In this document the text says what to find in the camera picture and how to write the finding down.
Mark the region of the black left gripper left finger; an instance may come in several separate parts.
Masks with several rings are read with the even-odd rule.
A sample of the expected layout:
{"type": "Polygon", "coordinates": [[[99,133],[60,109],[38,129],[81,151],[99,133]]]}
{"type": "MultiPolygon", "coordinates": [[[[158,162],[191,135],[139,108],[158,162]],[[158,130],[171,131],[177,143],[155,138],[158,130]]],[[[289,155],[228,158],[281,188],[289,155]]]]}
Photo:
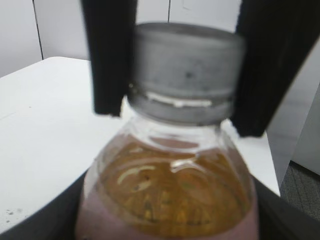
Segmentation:
{"type": "Polygon", "coordinates": [[[2,240],[74,240],[87,172],[36,213],[0,234],[2,240]]]}

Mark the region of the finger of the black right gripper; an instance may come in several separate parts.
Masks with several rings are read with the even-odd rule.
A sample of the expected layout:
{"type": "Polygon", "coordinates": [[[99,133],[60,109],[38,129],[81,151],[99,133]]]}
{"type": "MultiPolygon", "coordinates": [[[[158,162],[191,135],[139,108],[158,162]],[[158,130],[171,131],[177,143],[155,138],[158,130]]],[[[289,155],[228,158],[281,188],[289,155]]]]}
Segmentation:
{"type": "Polygon", "coordinates": [[[83,0],[93,109],[119,117],[132,76],[136,0],[83,0]]]}
{"type": "Polygon", "coordinates": [[[260,137],[320,36],[320,2],[244,0],[235,31],[247,51],[231,122],[260,137]]]}

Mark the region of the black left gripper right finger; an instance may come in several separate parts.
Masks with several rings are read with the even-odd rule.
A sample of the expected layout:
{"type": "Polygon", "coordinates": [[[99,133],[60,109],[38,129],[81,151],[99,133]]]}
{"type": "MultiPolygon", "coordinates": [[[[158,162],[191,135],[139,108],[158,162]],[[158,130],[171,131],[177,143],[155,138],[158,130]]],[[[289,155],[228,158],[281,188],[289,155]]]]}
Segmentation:
{"type": "Polygon", "coordinates": [[[294,208],[256,178],[261,240],[319,240],[320,222],[294,208]]]}

